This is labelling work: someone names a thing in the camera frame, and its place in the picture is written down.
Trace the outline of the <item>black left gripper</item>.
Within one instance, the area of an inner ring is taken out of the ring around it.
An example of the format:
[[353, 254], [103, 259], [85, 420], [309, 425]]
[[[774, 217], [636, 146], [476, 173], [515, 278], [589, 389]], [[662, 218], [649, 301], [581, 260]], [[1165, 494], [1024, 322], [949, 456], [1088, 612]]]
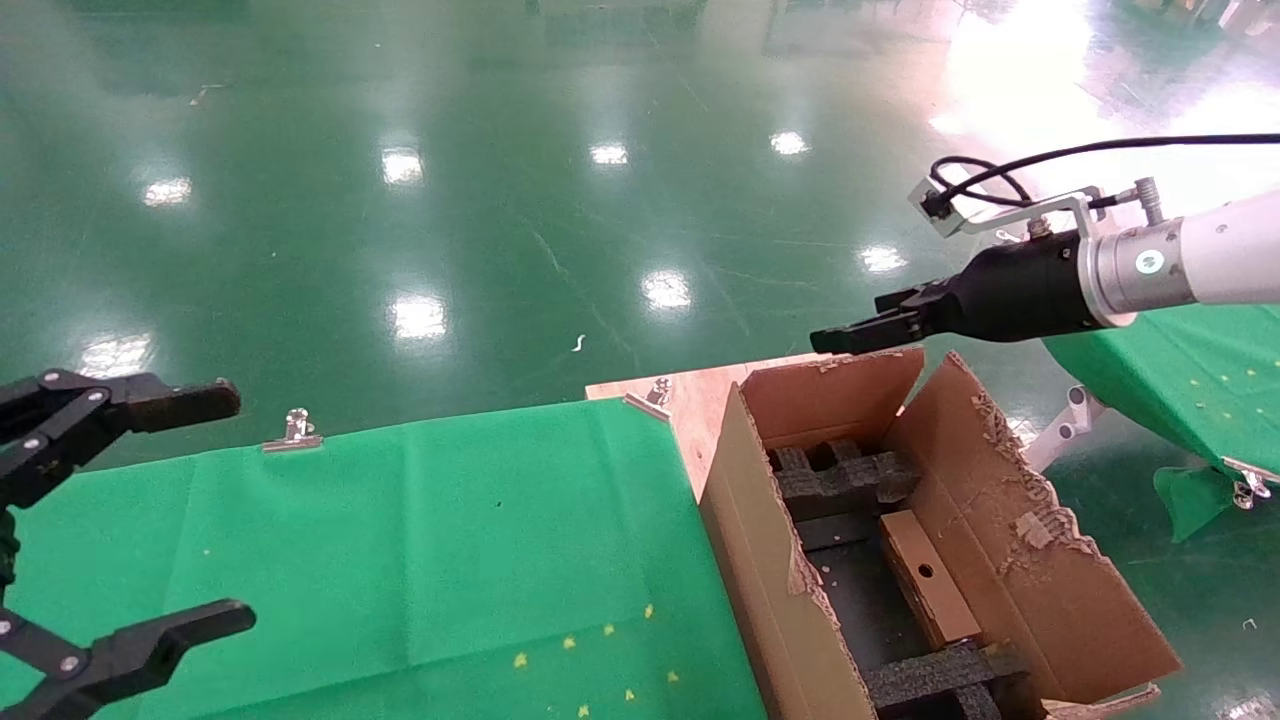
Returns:
[[[1, 505], [31, 509], [76, 470], [129, 433], [159, 433], [232, 418], [241, 395], [225, 379], [170, 386], [152, 373], [91, 378], [46, 370], [1, 389]], [[15, 578], [20, 542], [8, 510], [0, 521], [0, 587]], [[4, 719], [91, 719], [109, 705], [166, 685], [193, 647], [252, 629], [256, 612], [220, 600], [123, 626], [88, 647], [1, 611], [1, 651], [41, 673]]]

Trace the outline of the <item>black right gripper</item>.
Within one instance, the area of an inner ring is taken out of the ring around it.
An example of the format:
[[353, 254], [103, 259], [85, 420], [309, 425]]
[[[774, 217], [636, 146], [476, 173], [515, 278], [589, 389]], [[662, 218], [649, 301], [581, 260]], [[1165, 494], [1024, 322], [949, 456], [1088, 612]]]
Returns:
[[813, 331], [812, 350], [859, 356], [925, 334], [1011, 343], [1089, 329], [1093, 313], [1082, 288], [1080, 255], [1076, 232], [988, 247], [943, 281], [876, 297], [870, 319]]

